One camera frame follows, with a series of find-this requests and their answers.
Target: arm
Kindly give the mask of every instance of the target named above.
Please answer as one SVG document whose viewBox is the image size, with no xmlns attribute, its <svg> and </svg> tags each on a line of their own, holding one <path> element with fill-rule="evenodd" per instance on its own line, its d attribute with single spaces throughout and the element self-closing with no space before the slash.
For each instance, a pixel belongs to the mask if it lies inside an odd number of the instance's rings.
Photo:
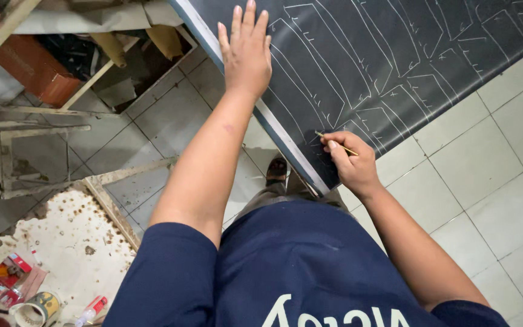
<svg viewBox="0 0 523 327">
<path fill-rule="evenodd" d="M 183 223 L 217 248 L 243 136 L 271 77 L 268 13 L 262 11 L 255 25 L 255 10 L 255 1 L 249 0 L 242 22 L 242 9 L 235 7 L 231 44 L 225 26 L 218 25 L 225 94 L 183 152 L 149 223 Z"/>
<path fill-rule="evenodd" d="M 383 187 L 371 147 L 347 131 L 326 134 L 321 141 L 340 180 L 366 207 L 390 260 L 426 310 L 449 300 L 489 306 L 461 268 Z M 340 144 L 359 155 L 349 157 Z"/>
</svg>

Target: brown box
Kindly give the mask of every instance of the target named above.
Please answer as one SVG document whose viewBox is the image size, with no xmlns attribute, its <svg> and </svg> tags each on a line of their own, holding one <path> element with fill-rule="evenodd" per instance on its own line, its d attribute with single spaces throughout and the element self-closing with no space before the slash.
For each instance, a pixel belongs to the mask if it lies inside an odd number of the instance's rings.
<svg viewBox="0 0 523 327">
<path fill-rule="evenodd" d="M 33 35 L 11 35 L 0 47 L 0 65 L 43 103 L 61 107 L 80 84 Z"/>
</svg>

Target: forearm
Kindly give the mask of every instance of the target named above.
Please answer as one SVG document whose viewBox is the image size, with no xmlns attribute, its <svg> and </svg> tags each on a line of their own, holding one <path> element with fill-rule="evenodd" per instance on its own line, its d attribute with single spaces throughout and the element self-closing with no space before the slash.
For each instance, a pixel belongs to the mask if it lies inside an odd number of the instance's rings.
<svg viewBox="0 0 523 327">
<path fill-rule="evenodd" d="M 489 305 L 461 268 L 384 187 L 360 200 L 390 260 L 428 311 L 449 300 Z"/>
<path fill-rule="evenodd" d="M 150 220 L 189 225 L 219 246 L 223 214 L 256 99 L 225 93 L 174 167 Z"/>
</svg>

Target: pencil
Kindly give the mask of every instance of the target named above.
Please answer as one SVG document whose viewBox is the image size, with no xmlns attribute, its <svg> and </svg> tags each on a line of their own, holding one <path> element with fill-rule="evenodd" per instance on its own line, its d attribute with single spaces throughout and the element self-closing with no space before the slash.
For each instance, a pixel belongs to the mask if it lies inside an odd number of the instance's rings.
<svg viewBox="0 0 523 327">
<path fill-rule="evenodd" d="M 316 135 L 318 135 L 318 136 L 320 136 L 320 137 L 323 137 L 323 136 L 324 136 L 324 134 L 322 134 L 321 132 L 319 132 L 319 131 L 317 131 L 317 130 L 315 130 L 314 132 L 316 133 Z M 350 152 L 351 154 L 353 154 L 353 155 L 359 155 L 358 153 L 356 153 L 356 152 L 354 152 L 354 151 L 352 151 L 352 150 L 350 150 L 350 149 L 348 149 L 348 148 L 345 148 L 343 145 L 341 145 L 341 146 L 342 146 L 343 149 L 345 149 L 346 151 Z"/>
</svg>

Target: hand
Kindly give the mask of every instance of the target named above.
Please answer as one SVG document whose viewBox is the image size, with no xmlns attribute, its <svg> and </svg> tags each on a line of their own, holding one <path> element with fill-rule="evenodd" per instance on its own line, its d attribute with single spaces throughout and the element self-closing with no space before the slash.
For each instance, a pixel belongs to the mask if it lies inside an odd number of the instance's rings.
<svg viewBox="0 0 523 327">
<path fill-rule="evenodd" d="M 248 0 L 243 22 L 241 7 L 235 7 L 231 44 L 227 39 L 226 27 L 217 24 L 225 65 L 225 92 L 251 95 L 254 101 L 265 92 L 271 78 L 271 36 L 265 35 L 270 15 L 262 11 L 257 24 L 255 15 L 255 0 Z"/>
<path fill-rule="evenodd" d="M 361 138 L 349 131 L 338 131 L 324 134 L 320 141 L 326 145 L 324 151 L 330 153 L 338 168 L 340 181 L 357 197 L 371 197 L 374 192 L 384 189 L 378 180 L 374 150 Z M 359 155 L 348 156 L 341 144 Z"/>
</svg>

